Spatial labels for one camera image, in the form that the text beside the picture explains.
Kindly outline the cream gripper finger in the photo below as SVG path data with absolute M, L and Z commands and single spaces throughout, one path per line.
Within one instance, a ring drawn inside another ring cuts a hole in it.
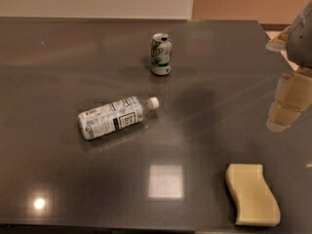
M 286 27 L 276 36 L 268 41 L 266 49 L 272 52 L 282 52 L 287 49 L 287 43 L 290 35 L 290 27 Z
M 266 127 L 271 132 L 289 128 L 300 114 L 312 104 L 312 69 L 299 67 L 283 73 L 268 112 Z

